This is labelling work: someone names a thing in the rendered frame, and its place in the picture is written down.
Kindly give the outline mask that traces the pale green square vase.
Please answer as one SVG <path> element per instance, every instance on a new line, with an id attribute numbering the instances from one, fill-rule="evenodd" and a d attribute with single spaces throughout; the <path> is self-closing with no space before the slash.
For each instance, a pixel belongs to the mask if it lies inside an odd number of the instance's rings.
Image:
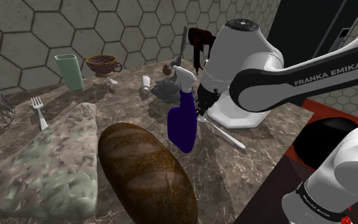
<path id="1" fill-rule="evenodd" d="M 55 61 L 65 84 L 70 91 L 83 89 L 83 78 L 78 59 L 74 54 L 56 55 Z"/>

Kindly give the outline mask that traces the grey crumpled lump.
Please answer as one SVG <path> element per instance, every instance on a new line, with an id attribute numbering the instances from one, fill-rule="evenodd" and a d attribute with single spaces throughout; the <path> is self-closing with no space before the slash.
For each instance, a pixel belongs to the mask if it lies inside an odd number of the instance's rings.
<path id="1" fill-rule="evenodd" d="M 175 77 L 166 78 L 156 82 L 156 85 L 151 89 L 151 93 L 155 94 L 157 98 L 162 99 L 166 103 L 180 103 L 181 95 L 179 93 L 181 84 L 176 82 Z"/>

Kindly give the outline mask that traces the patterned brown cup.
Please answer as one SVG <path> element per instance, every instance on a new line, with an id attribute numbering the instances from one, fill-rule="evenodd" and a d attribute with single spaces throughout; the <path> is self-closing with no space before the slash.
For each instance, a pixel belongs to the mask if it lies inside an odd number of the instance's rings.
<path id="1" fill-rule="evenodd" d="M 92 70 L 96 77 L 107 78 L 119 73 L 123 69 L 121 63 L 112 55 L 95 55 L 86 58 L 86 64 Z"/>

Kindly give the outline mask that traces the pale green crumpled cloth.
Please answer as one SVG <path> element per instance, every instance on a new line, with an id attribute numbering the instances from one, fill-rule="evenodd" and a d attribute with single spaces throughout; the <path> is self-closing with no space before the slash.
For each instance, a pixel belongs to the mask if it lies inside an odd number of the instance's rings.
<path id="1" fill-rule="evenodd" d="M 85 220 L 97 205 L 95 104 L 78 104 L 0 163 L 0 214 Z"/>

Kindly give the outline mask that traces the white salt shaker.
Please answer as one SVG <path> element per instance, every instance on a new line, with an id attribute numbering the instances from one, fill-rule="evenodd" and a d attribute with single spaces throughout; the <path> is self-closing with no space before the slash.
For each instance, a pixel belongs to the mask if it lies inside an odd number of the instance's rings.
<path id="1" fill-rule="evenodd" d="M 141 93 L 144 94 L 144 95 L 148 95 L 149 92 L 150 92 L 150 84 L 151 84 L 150 77 L 149 76 L 142 76 L 141 80 L 140 80 L 140 83 L 141 83 L 141 87 L 140 87 Z"/>

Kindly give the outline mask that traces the silver fork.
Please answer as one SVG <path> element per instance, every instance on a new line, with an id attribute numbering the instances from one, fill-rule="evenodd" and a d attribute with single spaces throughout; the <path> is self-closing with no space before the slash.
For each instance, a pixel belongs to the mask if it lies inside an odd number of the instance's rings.
<path id="1" fill-rule="evenodd" d="M 241 149 L 246 149 L 245 145 L 242 144 L 240 141 L 236 140 L 234 137 L 230 136 L 228 133 L 226 133 L 225 131 L 223 131 L 222 129 L 220 129 L 218 126 L 216 126 L 215 124 L 213 124 L 212 122 L 208 121 L 206 118 L 204 118 L 201 115 L 197 116 L 197 120 L 201 123 L 208 123 L 211 124 L 214 128 L 216 128 L 220 133 L 222 133 L 222 135 L 224 135 L 227 139 L 229 139 L 232 143 L 234 143 L 235 145 L 237 145 L 238 147 L 240 147 Z"/>

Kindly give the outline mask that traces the black door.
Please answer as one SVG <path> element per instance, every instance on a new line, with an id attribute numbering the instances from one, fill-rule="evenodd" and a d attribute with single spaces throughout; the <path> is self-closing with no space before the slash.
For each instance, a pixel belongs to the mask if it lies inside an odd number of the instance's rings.
<path id="1" fill-rule="evenodd" d="M 268 42 L 290 67 L 339 49 L 358 16 L 358 0 L 281 0 Z"/>

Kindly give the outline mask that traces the brown bread loaf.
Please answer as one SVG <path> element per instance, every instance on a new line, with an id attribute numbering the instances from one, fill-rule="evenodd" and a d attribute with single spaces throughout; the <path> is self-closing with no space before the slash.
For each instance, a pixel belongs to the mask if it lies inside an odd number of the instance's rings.
<path id="1" fill-rule="evenodd" d="M 104 174 L 135 224 L 197 224 L 191 182 L 178 160 L 152 133 L 115 123 L 99 138 Z"/>

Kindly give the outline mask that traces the blue spray bottle white head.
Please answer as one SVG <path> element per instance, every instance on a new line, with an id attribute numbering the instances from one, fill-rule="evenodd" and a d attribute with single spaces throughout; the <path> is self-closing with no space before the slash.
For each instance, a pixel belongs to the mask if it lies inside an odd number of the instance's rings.
<path id="1" fill-rule="evenodd" d="M 172 69 L 177 75 L 175 84 L 181 84 L 179 91 L 181 98 L 179 107 L 169 110 L 167 134 L 172 143 L 183 153 L 190 153 L 195 143 L 197 130 L 197 115 L 192 93 L 192 86 L 197 78 L 192 72 L 180 66 L 173 66 Z"/>

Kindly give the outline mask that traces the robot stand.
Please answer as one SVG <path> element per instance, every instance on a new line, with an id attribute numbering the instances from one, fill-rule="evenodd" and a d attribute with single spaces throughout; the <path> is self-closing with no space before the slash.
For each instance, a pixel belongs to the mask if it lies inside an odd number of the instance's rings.
<path id="1" fill-rule="evenodd" d="M 290 146 L 233 224 L 288 224 L 281 199 L 314 171 Z M 358 224 L 358 202 L 351 207 L 351 220 Z"/>

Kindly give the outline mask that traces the grey-handled kitchen brush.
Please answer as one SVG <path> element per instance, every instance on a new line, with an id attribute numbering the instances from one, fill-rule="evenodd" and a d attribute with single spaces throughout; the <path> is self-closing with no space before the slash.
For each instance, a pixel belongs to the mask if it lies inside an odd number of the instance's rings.
<path id="1" fill-rule="evenodd" d="M 186 35 L 188 33 L 188 26 L 185 25 L 183 27 L 183 35 L 182 35 L 182 43 L 181 43 L 181 51 L 178 57 L 176 57 L 169 65 L 165 64 L 163 67 L 163 73 L 165 76 L 169 76 L 172 73 L 173 66 L 180 66 L 181 65 L 181 58 L 184 53 L 184 48 L 186 44 Z"/>

